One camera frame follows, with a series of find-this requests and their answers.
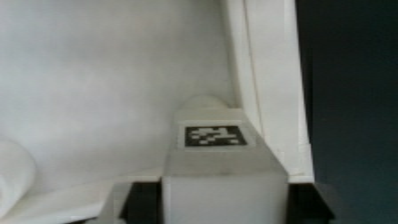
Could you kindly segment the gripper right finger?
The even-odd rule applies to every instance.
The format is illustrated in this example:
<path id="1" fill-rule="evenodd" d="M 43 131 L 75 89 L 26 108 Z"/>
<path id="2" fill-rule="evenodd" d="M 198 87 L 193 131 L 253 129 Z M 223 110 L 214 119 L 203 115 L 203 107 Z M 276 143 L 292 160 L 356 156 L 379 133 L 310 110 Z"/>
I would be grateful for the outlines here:
<path id="1" fill-rule="evenodd" d="M 328 184 L 290 184 L 287 224 L 338 224 L 337 197 Z"/>

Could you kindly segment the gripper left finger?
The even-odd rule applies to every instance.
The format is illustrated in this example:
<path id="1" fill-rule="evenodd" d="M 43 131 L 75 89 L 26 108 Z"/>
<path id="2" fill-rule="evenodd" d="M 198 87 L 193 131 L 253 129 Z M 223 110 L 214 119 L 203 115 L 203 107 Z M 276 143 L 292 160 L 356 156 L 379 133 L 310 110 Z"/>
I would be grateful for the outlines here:
<path id="1" fill-rule="evenodd" d="M 164 224 L 159 181 L 120 183 L 114 186 L 100 215 L 88 224 Z"/>

